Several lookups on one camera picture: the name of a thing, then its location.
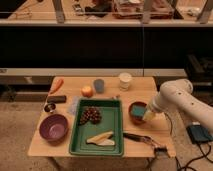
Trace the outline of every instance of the green tray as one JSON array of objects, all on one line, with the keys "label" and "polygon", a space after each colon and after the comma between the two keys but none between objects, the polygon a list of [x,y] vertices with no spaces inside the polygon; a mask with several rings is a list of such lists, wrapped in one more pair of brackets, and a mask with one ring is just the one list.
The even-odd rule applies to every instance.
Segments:
[{"label": "green tray", "polygon": [[[94,125],[91,122],[87,122],[84,125],[79,125],[79,120],[84,108],[88,106],[99,108],[102,116],[102,120],[99,124]],[[86,139],[107,131],[114,132],[114,135],[111,138],[115,141],[114,146],[86,144]],[[73,125],[69,152],[75,155],[122,156],[124,149],[123,144],[121,101],[110,99],[80,99]]]}]

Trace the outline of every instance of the floor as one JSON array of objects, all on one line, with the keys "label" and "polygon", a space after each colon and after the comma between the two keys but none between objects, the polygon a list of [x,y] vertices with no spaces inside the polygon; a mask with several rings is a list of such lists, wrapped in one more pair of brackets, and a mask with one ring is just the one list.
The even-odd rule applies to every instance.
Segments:
[{"label": "floor", "polygon": [[[8,94],[3,91],[0,100],[0,171],[55,171],[54,167],[43,157],[29,157],[27,151],[33,132],[36,128],[40,112],[43,109],[47,92],[18,92],[14,101],[9,102]],[[212,100],[212,94],[202,97]],[[200,156],[197,146],[192,145],[185,126],[191,118],[176,109],[168,114],[173,123],[172,138],[177,157],[183,166],[190,159]],[[146,159],[142,158],[56,158],[62,170],[145,170]],[[198,160],[190,165],[198,171],[212,171],[213,164],[206,159]],[[159,157],[152,171],[175,171],[174,158]]]}]

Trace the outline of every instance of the food item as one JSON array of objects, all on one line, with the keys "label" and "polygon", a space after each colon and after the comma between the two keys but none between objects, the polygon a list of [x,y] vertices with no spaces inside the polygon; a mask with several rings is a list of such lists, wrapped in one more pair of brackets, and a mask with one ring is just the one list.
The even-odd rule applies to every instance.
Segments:
[{"label": "food item", "polygon": [[62,78],[59,79],[59,80],[56,82],[55,86],[50,90],[49,94],[53,94],[53,93],[55,93],[56,91],[58,91],[59,88],[60,88],[63,84],[64,84],[64,80],[63,80]]},{"label": "food item", "polygon": [[93,96],[93,90],[90,86],[84,86],[81,89],[81,93],[84,97],[92,97]]},{"label": "food item", "polygon": [[104,132],[92,138],[87,139],[86,142],[88,144],[92,143],[92,144],[101,145],[101,146],[115,145],[115,141],[109,139],[113,134],[114,133],[112,131]]},{"label": "food item", "polygon": [[92,124],[98,124],[101,121],[101,113],[97,107],[87,107],[80,118],[80,125],[85,124],[87,121],[91,121]]}]

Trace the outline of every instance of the knife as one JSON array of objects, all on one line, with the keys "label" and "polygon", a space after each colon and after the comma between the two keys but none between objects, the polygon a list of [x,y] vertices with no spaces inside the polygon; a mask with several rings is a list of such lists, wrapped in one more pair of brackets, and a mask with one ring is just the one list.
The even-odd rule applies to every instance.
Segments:
[{"label": "knife", "polygon": [[161,145],[160,143],[156,142],[155,140],[153,140],[151,137],[149,136],[141,136],[141,135],[137,135],[137,134],[130,134],[130,133],[123,133],[125,138],[137,141],[137,142],[144,142],[148,145],[150,145],[154,151],[167,151],[167,148],[165,145]]}]

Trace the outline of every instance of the small bowl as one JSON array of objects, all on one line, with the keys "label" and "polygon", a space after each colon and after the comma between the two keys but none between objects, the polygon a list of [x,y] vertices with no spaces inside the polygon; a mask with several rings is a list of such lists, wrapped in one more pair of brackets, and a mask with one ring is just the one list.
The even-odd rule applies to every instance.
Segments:
[{"label": "small bowl", "polygon": [[133,109],[133,106],[137,106],[137,107],[143,107],[145,108],[146,107],[146,103],[144,102],[134,102],[132,103],[130,106],[129,106],[129,116],[130,116],[130,119],[131,121],[135,124],[135,125],[140,125],[142,123],[145,123],[145,121],[143,120],[143,116],[136,116],[132,113],[132,109]]},{"label": "small bowl", "polygon": [[39,128],[42,138],[47,141],[57,141],[68,131],[68,121],[60,114],[53,114],[45,118]]},{"label": "small bowl", "polygon": [[55,103],[47,103],[44,106],[44,111],[47,113],[53,113],[55,109],[56,109]]}]

